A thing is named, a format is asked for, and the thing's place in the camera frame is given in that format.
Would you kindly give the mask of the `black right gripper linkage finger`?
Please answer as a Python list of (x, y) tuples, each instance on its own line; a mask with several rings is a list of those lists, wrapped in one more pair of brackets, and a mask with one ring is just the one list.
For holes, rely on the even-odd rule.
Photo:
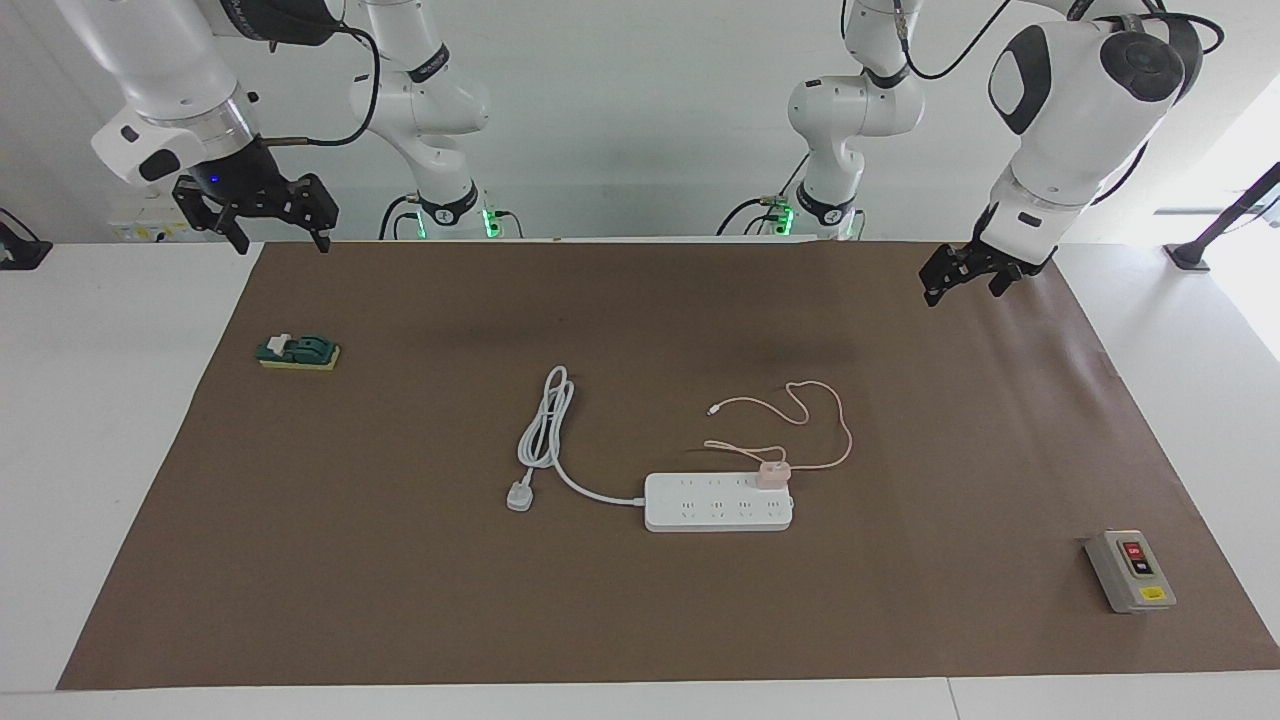
[(193, 231), (207, 231), (221, 236), (242, 256), (250, 251), (250, 238), (238, 222), (234, 205), (214, 209), (197, 184), (175, 184), (172, 199)]
[(291, 218), (306, 229), (319, 252), (329, 252), (339, 208), (319, 176), (307, 173), (291, 183)]

